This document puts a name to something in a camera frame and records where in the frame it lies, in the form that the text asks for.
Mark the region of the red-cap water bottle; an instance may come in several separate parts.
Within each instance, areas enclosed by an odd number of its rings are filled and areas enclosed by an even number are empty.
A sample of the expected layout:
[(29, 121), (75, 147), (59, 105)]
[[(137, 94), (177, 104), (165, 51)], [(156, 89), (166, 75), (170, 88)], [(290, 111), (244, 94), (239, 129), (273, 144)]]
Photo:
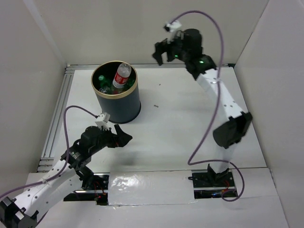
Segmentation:
[(131, 72), (132, 68), (129, 64), (121, 63), (116, 71), (112, 85), (118, 89), (123, 88), (128, 81)]

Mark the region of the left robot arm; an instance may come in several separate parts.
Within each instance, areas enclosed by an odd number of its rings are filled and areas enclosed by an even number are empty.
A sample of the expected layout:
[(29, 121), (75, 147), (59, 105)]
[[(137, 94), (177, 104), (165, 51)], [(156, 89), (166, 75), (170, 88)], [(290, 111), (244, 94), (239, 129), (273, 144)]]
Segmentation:
[(35, 228), (48, 211), (71, 192), (93, 186), (94, 173), (87, 167), (92, 156), (105, 147), (124, 147), (132, 140), (119, 125), (110, 128), (89, 126), (80, 139), (66, 150), (55, 166), (26, 191), (0, 202), (0, 221), (7, 228)]

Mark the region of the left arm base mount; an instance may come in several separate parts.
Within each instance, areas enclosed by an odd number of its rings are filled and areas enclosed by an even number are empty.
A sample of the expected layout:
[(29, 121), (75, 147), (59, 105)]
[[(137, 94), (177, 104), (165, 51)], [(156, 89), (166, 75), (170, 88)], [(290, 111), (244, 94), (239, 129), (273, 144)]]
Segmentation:
[(85, 189), (75, 190), (66, 197), (64, 202), (91, 201), (99, 206), (108, 205), (109, 173), (96, 173), (89, 186)]

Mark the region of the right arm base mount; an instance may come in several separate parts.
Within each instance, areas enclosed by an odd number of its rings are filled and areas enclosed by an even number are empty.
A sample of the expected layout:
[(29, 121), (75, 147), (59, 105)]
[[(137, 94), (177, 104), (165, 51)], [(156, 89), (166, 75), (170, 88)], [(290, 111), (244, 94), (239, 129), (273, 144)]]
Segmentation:
[(235, 198), (238, 196), (233, 174), (229, 169), (216, 173), (210, 165), (206, 171), (193, 171), (188, 177), (192, 181), (195, 199)]

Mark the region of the green plastic soda bottle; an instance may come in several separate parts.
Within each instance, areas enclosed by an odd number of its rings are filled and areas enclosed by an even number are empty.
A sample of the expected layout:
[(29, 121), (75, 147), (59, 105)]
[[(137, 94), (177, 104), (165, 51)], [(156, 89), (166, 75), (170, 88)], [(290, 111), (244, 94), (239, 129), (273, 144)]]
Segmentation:
[(111, 80), (104, 75), (98, 77), (99, 85), (101, 89), (106, 89), (111, 87)]

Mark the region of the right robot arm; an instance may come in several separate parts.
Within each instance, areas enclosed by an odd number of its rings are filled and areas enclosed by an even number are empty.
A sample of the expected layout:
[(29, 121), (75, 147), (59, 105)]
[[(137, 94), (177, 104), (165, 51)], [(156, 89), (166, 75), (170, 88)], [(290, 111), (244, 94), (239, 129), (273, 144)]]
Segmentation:
[(154, 45), (153, 58), (159, 65), (163, 64), (164, 53), (169, 62), (175, 59), (182, 61), (186, 70), (216, 104), (212, 120), (218, 118), (220, 125), (213, 130), (212, 135), (217, 144), (217, 152), (215, 160), (208, 166), (207, 180), (210, 185), (218, 186), (228, 173), (236, 144), (247, 134), (253, 117), (235, 102), (219, 78), (220, 68), (210, 56), (203, 53), (200, 32), (193, 28), (185, 31), (177, 28), (166, 30), (171, 36)]

